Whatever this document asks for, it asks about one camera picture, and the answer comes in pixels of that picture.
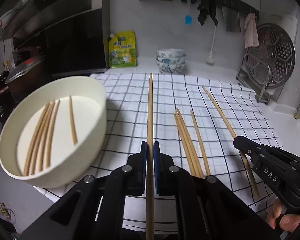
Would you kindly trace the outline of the right human hand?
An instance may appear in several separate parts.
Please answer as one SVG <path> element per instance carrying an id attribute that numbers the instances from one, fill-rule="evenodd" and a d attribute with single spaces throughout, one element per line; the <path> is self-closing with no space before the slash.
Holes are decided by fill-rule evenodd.
<path id="1" fill-rule="evenodd" d="M 267 214 L 266 222 L 268 225 L 275 229 L 276 228 L 276 220 L 281 216 L 282 213 L 282 204 L 281 201 L 277 198 L 273 202 L 270 211 Z M 300 224 L 300 215 L 284 215 L 280 219 L 280 228 L 286 232 L 294 232 L 294 230 Z"/>

